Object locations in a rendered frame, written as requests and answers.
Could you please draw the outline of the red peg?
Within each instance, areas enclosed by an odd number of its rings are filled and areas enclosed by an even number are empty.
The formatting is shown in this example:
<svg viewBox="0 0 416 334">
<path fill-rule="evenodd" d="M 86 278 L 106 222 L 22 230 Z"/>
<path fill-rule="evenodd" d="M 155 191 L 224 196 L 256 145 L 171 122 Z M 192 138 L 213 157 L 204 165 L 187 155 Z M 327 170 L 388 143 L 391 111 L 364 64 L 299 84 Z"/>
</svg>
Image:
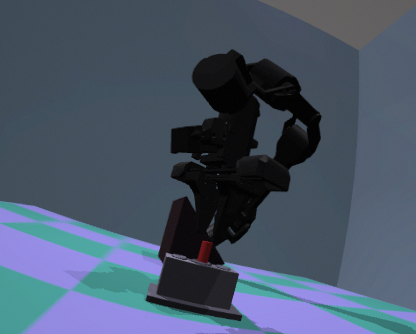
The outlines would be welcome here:
<svg viewBox="0 0 416 334">
<path fill-rule="evenodd" d="M 202 241 L 197 261 L 208 263 L 213 243 Z"/>
</svg>

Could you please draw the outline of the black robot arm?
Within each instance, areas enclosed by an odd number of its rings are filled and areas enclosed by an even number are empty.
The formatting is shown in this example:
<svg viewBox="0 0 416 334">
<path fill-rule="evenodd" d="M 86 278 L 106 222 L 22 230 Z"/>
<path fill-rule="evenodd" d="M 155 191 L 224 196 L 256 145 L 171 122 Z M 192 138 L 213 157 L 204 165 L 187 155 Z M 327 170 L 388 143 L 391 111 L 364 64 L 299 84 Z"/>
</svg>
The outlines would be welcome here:
<svg viewBox="0 0 416 334">
<path fill-rule="evenodd" d="M 306 158 L 312 157 L 321 140 L 320 112 L 300 94 L 297 79 L 268 59 L 246 64 L 242 54 L 231 49 L 227 54 L 216 54 L 203 58 L 193 71 L 193 84 L 211 107 L 219 112 L 218 118 L 206 119 L 202 125 L 191 125 L 171 129 L 170 153 L 192 153 L 200 160 L 203 153 L 217 153 L 217 157 L 229 159 L 231 137 L 229 124 L 236 121 L 255 131 L 260 117 L 259 102 L 254 95 L 271 107 L 289 111 L 293 116 L 284 123 L 282 136 L 276 144 L 276 162 L 288 170 Z M 253 95 L 254 94 L 254 95 Z M 305 132 L 296 119 L 304 123 Z M 219 151 L 218 151 L 219 149 Z M 225 157 L 226 156 L 226 157 Z M 256 219 L 257 207 L 271 192 L 265 182 L 259 182 L 261 193 L 240 213 L 221 238 L 213 237 L 214 223 L 206 230 L 215 247 L 229 240 L 234 244 L 243 237 Z"/>
</svg>

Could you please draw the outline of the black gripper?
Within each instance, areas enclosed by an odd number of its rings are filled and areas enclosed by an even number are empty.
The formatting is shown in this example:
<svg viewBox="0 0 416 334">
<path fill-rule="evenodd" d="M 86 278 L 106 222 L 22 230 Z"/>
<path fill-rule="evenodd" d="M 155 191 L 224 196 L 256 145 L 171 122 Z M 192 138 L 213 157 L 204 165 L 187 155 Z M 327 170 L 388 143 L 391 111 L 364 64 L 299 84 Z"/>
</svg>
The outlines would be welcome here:
<svg viewBox="0 0 416 334">
<path fill-rule="evenodd" d="M 229 159 L 217 153 L 202 155 L 200 163 L 180 162 L 173 166 L 171 178 L 186 183 L 194 193 L 196 231 L 204 235 L 216 213 L 213 237 L 221 238 L 238 218 L 242 210 L 261 193 L 259 182 L 265 182 L 268 191 L 287 192 L 289 170 L 271 157 L 250 156 L 257 148 L 253 130 L 240 122 L 228 123 L 231 137 Z M 219 175 L 217 175 L 219 174 Z M 218 189 L 216 189 L 216 187 Z"/>
</svg>

